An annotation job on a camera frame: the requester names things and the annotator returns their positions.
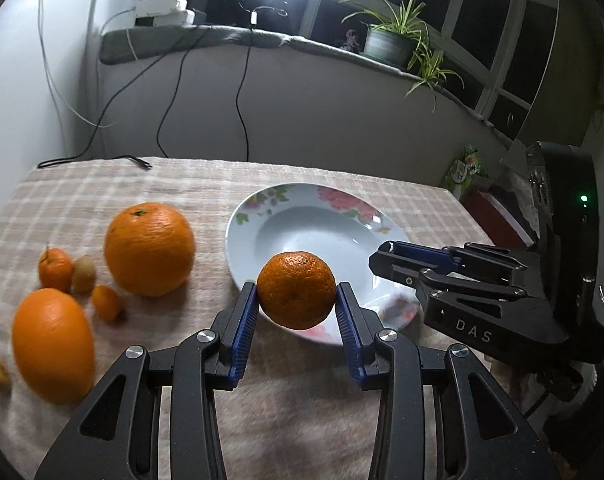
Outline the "green snack bag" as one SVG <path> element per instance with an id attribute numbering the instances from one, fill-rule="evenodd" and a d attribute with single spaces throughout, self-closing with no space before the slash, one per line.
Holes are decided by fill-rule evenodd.
<path id="1" fill-rule="evenodd" d="M 478 150 L 472 144 L 467 144 L 462 149 L 462 154 L 449 165 L 441 186 L 460 200 L 473 180 L 485 178 L 487 175 Z"/>

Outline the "large oval orange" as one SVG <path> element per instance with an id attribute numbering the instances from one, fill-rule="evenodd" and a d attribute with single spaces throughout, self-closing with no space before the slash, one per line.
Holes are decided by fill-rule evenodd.
<path id="1" fill-rule="evenodd" d="M 72 296 L 54 288 L 31 292 L 15 312 L 11 341 L 17 369 L 40 399 L 76 404 L 92 389 L 92 331 Z"/>

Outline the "white power strip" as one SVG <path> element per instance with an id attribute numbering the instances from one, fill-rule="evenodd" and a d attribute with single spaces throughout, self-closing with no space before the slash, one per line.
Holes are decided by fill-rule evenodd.
<path id="1" fill-rule="evenodd" d="M 152 18 L 154 26 L 185 26 L 195 22 L 195 12 L 187 9 L 187 0 L 137 0 L 136 18 Z"/>

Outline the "large round orange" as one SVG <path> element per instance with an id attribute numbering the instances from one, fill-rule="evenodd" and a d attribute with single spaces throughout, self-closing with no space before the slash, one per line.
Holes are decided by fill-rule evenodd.
<path id="1" fill-rule="evenodd" d="M 103 253 L 120 288 L 137 296 L 162 297 L 189 278 L 195 247 L 195 233 L 178 209 L 141 203 L 116 214 L 106 230 Z"/>

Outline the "small orange kumquat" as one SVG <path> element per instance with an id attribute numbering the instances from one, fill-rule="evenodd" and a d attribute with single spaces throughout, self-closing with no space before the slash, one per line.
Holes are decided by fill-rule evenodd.
<path id="1" fill-rule="evenodd" d="M 105 285 L 96 285 L 91 293 L 93 310 L 102 321 L 113 323 L 123 311 L 123 300 L 118 293 Z"/>

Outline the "small mandarin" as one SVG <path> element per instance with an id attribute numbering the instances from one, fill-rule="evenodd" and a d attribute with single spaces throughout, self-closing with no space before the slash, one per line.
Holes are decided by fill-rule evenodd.
<path id="1" fill-rule="evenodd" d="M 271 257 L 257 278 L 264 313 L 289 330 L 309 330 L 330 314 L 337 283 L 329 266 L 310 252 L 281 252 Z"/>

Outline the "grey sill cloth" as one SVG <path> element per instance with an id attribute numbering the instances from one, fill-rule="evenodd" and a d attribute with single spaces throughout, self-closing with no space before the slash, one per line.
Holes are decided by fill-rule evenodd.
<path id="1" fill-rule="evenodd" d="M 94 61 L 96 90 L 101 92 L 100 67 L 113 66 L 155 58 L 164 54 L 198 48 L 213 48 L 233 44 L 238 47 L 276 50 L 289 48 L 310 55 L 334 58 L 341 62 L 374 70 L 416 84 L 419 78 L 364 55 L 329 47 L 302 36 L 290 36 L 279 32 L 247 29 L 225 25 L 133 27 L 114 29 L 100 36 L 99 54 Z"/>

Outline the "small brown longan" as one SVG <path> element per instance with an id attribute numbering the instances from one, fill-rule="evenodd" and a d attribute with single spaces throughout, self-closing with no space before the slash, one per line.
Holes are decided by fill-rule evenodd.
<path id="1" fill-rule="evenodd" d="M 82 256 L 73 262 L 72 290 L 77 295 L 87 295 L 96 285 L 96 267 L 92 259 Z"/>

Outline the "floral white plate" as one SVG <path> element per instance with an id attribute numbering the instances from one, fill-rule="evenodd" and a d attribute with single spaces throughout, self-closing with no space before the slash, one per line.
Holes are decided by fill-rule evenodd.
<path id="1" fill-rule="evenodd" d="M 262 188 L 236 206 L 225 233 L 226 260 L 241 287 L 281 252 L 310 252 L 338 282 L 352 285 L 359 304 L 382 325 L 402 330 L 418 313 L 416 292 L 379 278 L 369 257 L 387 240 L 408 237 L 387 214 L 361 198 L 329 186 L 285 183 Z"/>

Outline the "red box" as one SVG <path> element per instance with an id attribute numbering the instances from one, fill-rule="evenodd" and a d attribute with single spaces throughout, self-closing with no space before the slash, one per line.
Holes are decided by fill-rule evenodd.
<path id="1" fill-rule="evenodd" d="M 490 192 L 471 188 L 462 196 L 462 206 L 495 246 L 524 250 L 535 245 L 523 224 Z"/>

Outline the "potted spider plant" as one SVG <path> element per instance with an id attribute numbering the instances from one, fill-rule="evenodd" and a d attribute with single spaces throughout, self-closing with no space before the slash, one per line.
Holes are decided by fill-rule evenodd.
<path id="1" fill-rule="evenodd" d="M 361 54 L 372 61 L 395 67 L 403 73 L 411 73 L 415 80 L 405 92 L 408 98 L 418 89 L 428 89 L 432 98 L 432 110 L 436 110 L 437 97 L 448 82 L 456 78 L 462 87 L 462 76 L 443 66 L 444 54 L 431 47 L 430 29 L 421 18 L 425 3 L 420 0 L 401 0 L 397 6 L 390 0 L 381 0 L 385 12 L 361 8 L 346 14 L 341 22 L 354 20 L 357 16 L 370 18 L 363 51 Z"/>

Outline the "mandarin with stem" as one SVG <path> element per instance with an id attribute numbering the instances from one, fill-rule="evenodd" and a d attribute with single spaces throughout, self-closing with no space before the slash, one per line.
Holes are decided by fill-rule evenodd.
<path id="1" fill-rule="evenodd" d="M 37 269 L 42 287 L 58 289 L 67 294 L 72 289 L 74 264 L 65 250 L 47 246 L 39 257 Z"/>

